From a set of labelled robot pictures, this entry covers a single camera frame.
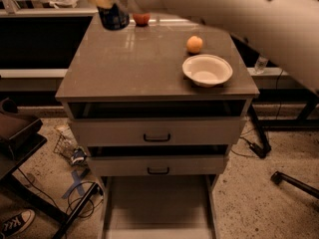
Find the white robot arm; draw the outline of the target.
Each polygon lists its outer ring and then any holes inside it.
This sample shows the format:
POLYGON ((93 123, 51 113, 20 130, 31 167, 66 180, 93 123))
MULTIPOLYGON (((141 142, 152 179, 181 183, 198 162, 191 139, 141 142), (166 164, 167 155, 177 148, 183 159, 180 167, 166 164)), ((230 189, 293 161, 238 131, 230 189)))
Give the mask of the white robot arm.
POLYGON ((166 13, 228 32, 313 93, 319 91, 314 0, 88 0, 127 13, 166 13))

